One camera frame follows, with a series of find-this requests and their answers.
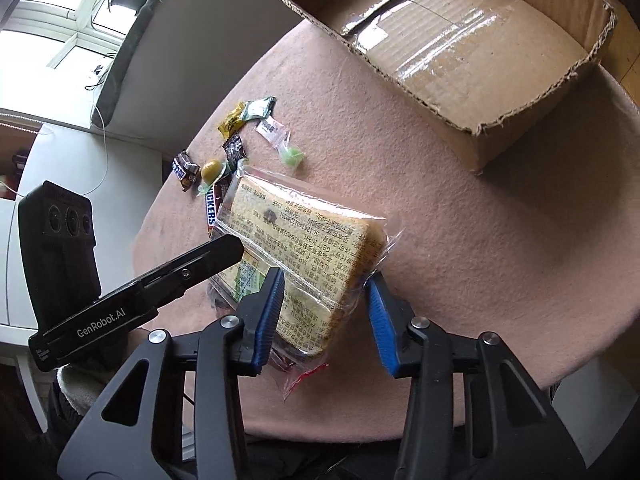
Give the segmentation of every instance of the white cable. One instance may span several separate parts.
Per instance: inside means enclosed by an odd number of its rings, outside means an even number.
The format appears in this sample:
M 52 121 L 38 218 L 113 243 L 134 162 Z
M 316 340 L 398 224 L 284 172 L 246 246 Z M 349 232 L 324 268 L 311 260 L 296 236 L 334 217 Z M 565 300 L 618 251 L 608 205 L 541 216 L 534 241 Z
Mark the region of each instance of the white cable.
M 95 111 L 98 112 L 98 116 L 100 117 L 100 122 L 102 123 L 102 142 L 104 143 L 104 175 L 102 176 L 100 182 L 98 182 L 97 186 L 95 186 L 92 190 L 87 191 L 86 193 L 82 193 L 81 196 L 87 196 L 89 193 L 92 193 L 96 189 L 98 189 L 102 185 L 104 180 L 107 178 L 107 172 L 109 171 L 109 150 L 107 150 L 107 131 L 106 131 L 106 128 L 104 126 L 104 119 L 102 118 L 102 114 L 100 113 L 100 110 L 98 109 L 97 106 L 95 106 Z M 37 121 L 35 119 L 31 119 L 31 118 L 28 118 L 28 117 L 22 117 L 20 115 L 5 114 L 3 112 L 0 112 L 0 116 L 11 117 L 11 118 L 14 118 L 14 119 L 22 119 L 22 120 L 27 120 L 27 121 L 33 121 L 34 123 L 42 124 L 41 121 Z M 2 124 L 2 126 L 8 126 L 9 128 L 14 128 L 15 130 L 21 130 L 21 131 L 29 132 L 29 133 L 36 134 L 36 135 L 50 135 L 52 133 L 52 132 L 48 132 L 48 133 L 44 134 L 44 133 L 40 133 L 40 132 L 34 132 L 33 130 L 28 130 L 26 128 L 20 128 L 19 126 L 13 126 L 11 124 L 4 124 L 4 123 L 0 123 L 0 124 Z M 7 184 L 2 182 L 1 180 L 0 180 L 0 184 L 2 186 L 4 186 L 5 188 L 7 188 L 12 193 L 15 193 L 16 196 L 19 196 L 20 198 L 24 198 L 24 195 L 21 195 L 15 189 L 12 189 L 11 187 L 9 187 Z

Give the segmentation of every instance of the silver bolt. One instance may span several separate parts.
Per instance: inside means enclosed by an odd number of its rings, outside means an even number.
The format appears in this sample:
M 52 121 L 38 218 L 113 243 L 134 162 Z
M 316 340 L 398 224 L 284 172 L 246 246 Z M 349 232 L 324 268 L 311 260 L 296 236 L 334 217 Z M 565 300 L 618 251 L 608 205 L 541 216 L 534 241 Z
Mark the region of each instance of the silver bolt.
M 487 345 L 497 345 L 500 342 L 500 336 L 495 332 L 485 332 L 482 334 L 482 341 Z
M 222 328 L 233 328 L 238 323 L 240 323 L 240 318 L 238 316 L 225 316 L 220 320 Z
M 411 320 L 411 325 L 414 328 L 428 328 L 430 324 L 431 324 L 431 321 L 429 321 L 427 318 L 423 316 L 415 316 Z
M 166 339 L 166 332 L 164 330 L 154 330 L 149 334 L 149 341 L 152 343 L 161 343 Z

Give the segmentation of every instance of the windowsill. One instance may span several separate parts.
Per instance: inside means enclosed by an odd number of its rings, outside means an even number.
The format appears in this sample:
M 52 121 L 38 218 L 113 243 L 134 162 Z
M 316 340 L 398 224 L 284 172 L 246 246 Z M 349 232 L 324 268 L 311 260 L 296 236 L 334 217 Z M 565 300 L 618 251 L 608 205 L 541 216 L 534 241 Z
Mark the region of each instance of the windowsill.
M 85 84 L 46 67 L 3 66 L 0 67 L 0 108 L 89 129 L 97 94 L 85 90 Z

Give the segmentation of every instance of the round table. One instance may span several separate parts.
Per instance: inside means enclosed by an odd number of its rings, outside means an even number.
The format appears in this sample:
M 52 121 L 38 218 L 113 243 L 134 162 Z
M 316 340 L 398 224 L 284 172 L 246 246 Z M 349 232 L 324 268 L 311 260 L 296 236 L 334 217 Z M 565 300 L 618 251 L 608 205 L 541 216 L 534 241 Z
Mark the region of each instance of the round table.
M 397 90 L 308 22 L 220 103 L 188 148 L 193 159 L 223 156 L 217 125 L 239 101 L 265 95 L 278 98 L 274 118 L 306 153 L 298 178 L 402 217 L 404 232 L 382 270 L 418 314 L 452 333 L 497 332 L 540 386 L 583 364 L 635 318 L 640 117 L 603 69 L 480 176 L 462 168 Z M 252 164 L 284 171 L 254 126 L 240 132 Z M 206 240 L 203 198 L 170 176 L 136 239 L 134 269 Z M 215 316 L 203 283 L 146 327 L 178 335 Z M 400 436 L 409 383 L 380 364 L 362 304 L 328 363 L 287 400 L 269 367 L 241 378 L 246 431 L 326 442 Z M 460 387 L 454 418 L 463 422 Z

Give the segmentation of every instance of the open cardboard box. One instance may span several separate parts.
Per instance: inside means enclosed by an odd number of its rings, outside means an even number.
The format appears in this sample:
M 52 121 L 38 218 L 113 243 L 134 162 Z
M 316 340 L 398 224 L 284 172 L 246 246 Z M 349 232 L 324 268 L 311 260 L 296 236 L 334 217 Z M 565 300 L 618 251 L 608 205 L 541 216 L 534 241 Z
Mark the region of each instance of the open cardboard box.
M 475 173 L 602 58 L 606 0 L 283 0 L 394 83 Z

